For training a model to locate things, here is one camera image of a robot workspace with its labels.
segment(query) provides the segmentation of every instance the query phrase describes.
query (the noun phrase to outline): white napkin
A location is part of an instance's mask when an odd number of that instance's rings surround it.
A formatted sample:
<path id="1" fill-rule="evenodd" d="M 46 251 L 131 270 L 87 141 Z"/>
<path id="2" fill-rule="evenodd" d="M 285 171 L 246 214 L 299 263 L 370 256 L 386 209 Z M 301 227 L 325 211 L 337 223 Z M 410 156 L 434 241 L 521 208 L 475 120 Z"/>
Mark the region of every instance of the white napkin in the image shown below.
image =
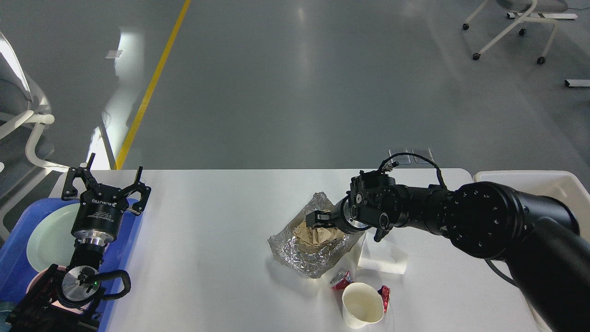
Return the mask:
<path id="1" fill-rule="evenodd" d="M 408 266 L 408 254 L 386 239 L 375 242 L 373 240 L 374 236 L 374 229 L 366 231 L 358 267 L 360 269 L 404 274 Z"/>

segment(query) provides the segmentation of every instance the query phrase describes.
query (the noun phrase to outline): white plate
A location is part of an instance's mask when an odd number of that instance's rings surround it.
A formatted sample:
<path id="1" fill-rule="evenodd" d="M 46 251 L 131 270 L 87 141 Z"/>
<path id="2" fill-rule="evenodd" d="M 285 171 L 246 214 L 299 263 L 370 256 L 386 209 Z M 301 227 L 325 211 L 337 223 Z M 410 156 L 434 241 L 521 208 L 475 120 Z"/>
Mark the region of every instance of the white plate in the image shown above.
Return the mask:
<path id="1" fill-rule="evenodd" d="M 79 203 L 64 206 L 45 217 L 33 230 L 27 243 L 27 259 L 37 272 L 51 264 L 70 264 L 75 241 L 71 230 L 79 207 Z"/>

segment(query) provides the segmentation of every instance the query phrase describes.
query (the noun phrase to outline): white bin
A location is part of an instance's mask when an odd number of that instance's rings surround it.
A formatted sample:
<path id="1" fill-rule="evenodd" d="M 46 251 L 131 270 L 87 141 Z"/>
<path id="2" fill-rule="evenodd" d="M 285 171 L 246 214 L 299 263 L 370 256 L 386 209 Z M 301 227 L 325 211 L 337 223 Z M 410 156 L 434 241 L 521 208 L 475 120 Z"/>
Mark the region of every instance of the white bin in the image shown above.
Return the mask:
<path id="1" fill-rule="evenodd" d="M 504 184 L 524 193 L 549 196 L 564 202 L 576 216 L 580 235 L 590 242 L 590 194 L 578 178 L 566 171 L 486 171 L 474 177 L 475 182 Z M 551 331 L 529 305 L 540 331 Z"/>

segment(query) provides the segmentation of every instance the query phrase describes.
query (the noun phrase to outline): blue tray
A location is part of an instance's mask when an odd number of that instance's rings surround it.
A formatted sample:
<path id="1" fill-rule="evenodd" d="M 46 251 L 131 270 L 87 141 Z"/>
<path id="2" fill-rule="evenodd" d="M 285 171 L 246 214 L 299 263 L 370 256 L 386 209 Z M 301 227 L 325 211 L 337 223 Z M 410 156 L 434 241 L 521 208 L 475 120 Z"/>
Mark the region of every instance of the blue tray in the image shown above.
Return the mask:
<path id="1" fill-rule="evenodd" d="M 59 198 L 45 198 L 31 204 L 22 213 L 8 240 L 0 249 L 0 301 L 19 303 L 25 296 L 27 286 L 37 275 L 27 259 L 27 243 L 31 233 L 37 225 L 52 212 L 74 201 L 62 201 Z M 141 216 L 135 216 L 126 211 L 123 214 L 119 236 L 115 242 L 109 244 L 104 253 L 104 263 L 100 266 L 100 272 L 108 272 L 117 269 L 125 269 L 133 244 L 139 233 Z M 119 278 L 114 281 L 105 281 L 102 286 L 106 288 L 106 294 L 119 292 L 122 289 Z M 103 313 L 100 318 L 99 332 L 106 331 L 107 322 L 113 310 L 114 301 L 102 301 L 97 309 Z"/>

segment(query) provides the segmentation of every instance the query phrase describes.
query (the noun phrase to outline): red wrapper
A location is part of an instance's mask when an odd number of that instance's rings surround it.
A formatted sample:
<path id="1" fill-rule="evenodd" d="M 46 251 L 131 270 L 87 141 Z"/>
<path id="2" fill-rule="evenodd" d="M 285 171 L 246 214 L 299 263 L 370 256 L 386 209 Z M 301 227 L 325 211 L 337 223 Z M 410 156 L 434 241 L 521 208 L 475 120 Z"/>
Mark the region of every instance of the red wrapper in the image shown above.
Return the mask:
<path id="1" fill-rule="evenodd" d="M 381 289 L 377 291 L 383 299 L 383 311 L 387 312 L 387 306 L 389 305 L 389 287 L 383 285 Z"/>
<path id="2" fill-rule="evenodd" d="M 352 278 L 350 277 L 350 271 L 348 270 L 340 270 L 332 281 L 330 281 L 330 287 L 335 291 L 339 291 L 341 289 L 345 289 L 346 286 L 352 284 Z"/>

